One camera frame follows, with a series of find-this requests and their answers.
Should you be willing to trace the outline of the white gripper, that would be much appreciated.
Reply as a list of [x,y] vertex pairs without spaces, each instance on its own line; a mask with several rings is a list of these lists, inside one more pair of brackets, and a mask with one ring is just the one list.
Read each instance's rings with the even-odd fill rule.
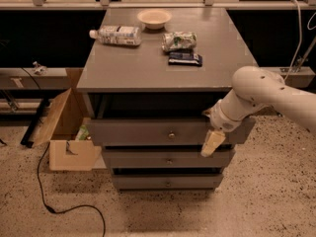
[[219,100],[213,107],[202,112],[204,116],[209,118],[210,125],[214,129],[209,130],[206,134],[200,153],[203,157],[209,157],[225,140],[225,133],[232,132],[241,124],[240,120],[233,120],[223,112],[221,103],[222,101]]

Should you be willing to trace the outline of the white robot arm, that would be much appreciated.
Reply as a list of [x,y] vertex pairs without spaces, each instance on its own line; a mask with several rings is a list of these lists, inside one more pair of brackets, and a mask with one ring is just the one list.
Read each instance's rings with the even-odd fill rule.
[[232,76],[232,89],[203,114],[209,118],[201,155],[209,157],[234,131],[242,120],[264,107],[296,122],[308,132],[316,134],[316,95],[287,86],[277,73],[255,66],[244,66]]

